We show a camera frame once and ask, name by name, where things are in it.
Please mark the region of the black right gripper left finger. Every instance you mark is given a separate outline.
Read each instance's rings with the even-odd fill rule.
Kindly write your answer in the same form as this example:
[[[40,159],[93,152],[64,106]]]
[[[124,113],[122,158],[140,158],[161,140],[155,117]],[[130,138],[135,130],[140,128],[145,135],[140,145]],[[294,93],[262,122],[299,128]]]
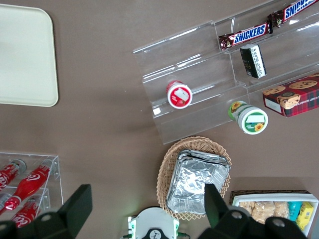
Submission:
[[[74,239],[93,209],[92,188],[82,184],[56,212],[39,216],[35,222],[37,239]]]

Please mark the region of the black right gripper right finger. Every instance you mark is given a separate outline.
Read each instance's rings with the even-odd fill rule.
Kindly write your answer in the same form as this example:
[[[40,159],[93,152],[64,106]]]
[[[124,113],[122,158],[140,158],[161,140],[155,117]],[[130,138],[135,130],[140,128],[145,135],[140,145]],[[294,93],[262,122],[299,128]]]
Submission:
[[[250,239],[249,218],[241,209],[230,209],[213,184],[204,187],[204,208],[210,227],[205,239]]]

